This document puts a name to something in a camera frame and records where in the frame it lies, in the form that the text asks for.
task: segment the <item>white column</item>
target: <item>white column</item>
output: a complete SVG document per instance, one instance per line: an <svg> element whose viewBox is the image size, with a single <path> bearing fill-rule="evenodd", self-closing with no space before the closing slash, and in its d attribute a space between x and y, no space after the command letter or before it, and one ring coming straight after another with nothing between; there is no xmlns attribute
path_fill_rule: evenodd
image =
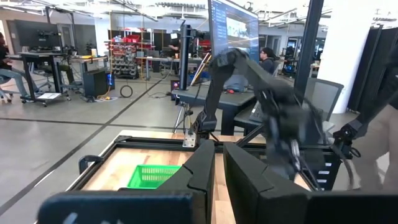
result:
<svg viewBox="0 0 398 224"><path fill-rule="evenodd" d="M108 51L105 41L108 41L109 20L95 18L95 37L98 55L105 55Z"/></svg>
<svg viewBox="0 0 398 224"><path fill-rule="evenodd" d="M344 85L333 113L345 113L376 7L374 0L333 1L318 78Z"/></svg>

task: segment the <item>green basket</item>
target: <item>green basket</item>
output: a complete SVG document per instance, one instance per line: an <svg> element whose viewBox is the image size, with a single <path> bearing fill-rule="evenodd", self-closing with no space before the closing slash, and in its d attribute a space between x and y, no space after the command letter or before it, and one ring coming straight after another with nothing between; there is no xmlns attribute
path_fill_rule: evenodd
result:
<svg viewBox="0 0 398 224"><path fill-rule="evenodd" d="M156 189L181 166L137 165L127 185L131 189Z"/></svg>

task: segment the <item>door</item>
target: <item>door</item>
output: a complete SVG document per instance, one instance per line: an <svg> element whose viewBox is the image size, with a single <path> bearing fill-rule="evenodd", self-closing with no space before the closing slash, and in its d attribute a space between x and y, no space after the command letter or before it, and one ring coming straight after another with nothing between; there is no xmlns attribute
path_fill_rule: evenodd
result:
<svg viewBox="0 0 398 224"><path fill-rule="evenodd" d="M11 37L12 52L14 54L22 52L22 46L19 44L18 30L15 21L7 20L7 26Z"/></svg>
<svg viewBox="0 0 398 224"><path fill-rule="evenodd" d="M279 42L280 42L280 37L274 37L274 43L272 44L272 49L274 50L274 53L276 55L279 54Z"/></svg>
<svg viewBox="0 0 398 224"><path fill-rule="evenodd" d="M70 24L59 24L58 30L61 32L63 46L75 46L75 43L73 43L72 26Z"/></svg>

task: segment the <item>black pole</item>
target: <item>black pole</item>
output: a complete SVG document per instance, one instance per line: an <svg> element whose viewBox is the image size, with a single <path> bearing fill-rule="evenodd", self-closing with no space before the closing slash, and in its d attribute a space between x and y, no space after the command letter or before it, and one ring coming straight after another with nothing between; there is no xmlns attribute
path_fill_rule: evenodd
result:
<svg viewBox="0 0 398 224"><path fill-rule="evenodd" d="M298 60L296 79L294 81L294 88L301 92L302 95L305 93L308 76L310 75L310 67L313 61L315 39L318 34L322 7L323 0L310 0L307 20L305 21L300 59Z"/></svg>
<svg viewBox="0 0 398 224"><path fill-rule="evenodd" d="M47 23L51 23L51 20L50 20L50 7L48 7L48 6L46 6L45 7L45 16L47 17Z"/></svg>
<svg viewBox="0 0 398 224"><path fill-rule="evenodd" d="M191 26L181 26L181 51L180 51L180 90L187 89L188 82L188 52L191 38Z"/></svg>
<svg viewBox="0 0 398 224"><path fill-rule="evenodd" d="M72 19L72 36L73 36L73 42L75 43L75 48L77 46L77 39L76 39L76 29L75 29L75 17L73 16L73 12L70 13L70 17Z"/></svg>

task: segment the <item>concrete floor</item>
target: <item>concrete floor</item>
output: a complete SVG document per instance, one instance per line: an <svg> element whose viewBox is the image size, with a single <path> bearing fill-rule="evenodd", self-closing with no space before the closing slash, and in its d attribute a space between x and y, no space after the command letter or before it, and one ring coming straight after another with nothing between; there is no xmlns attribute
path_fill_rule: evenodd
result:
<svg viewBox="0 0 398 224"><path fill-rule="evenodd" d="M103 103L85 103L74 93L71 101L59 100L47 108L40 103L22 104L18 99L1 102L0 223L33 223L40 204L78 177L79 158L99 154L121 130L171 132L178 107L169 97L150 98L145 92L169 91L170 79L175 77L159 83L158 74L152 77L147 86L144 80L117 80L111 95L118 96L123 85L131 86L133 95ZM34 76L34 80L40 83L43 78ZM16 90L12 81L2 88ZM194 108L193 118L200 110ZM221 111L216 115L221 121ZM339 129L354 117L336 114L331 122ZM385 160L381 164L386 168ZM347 182L341 166L335 189L345 189Z"/></svg>

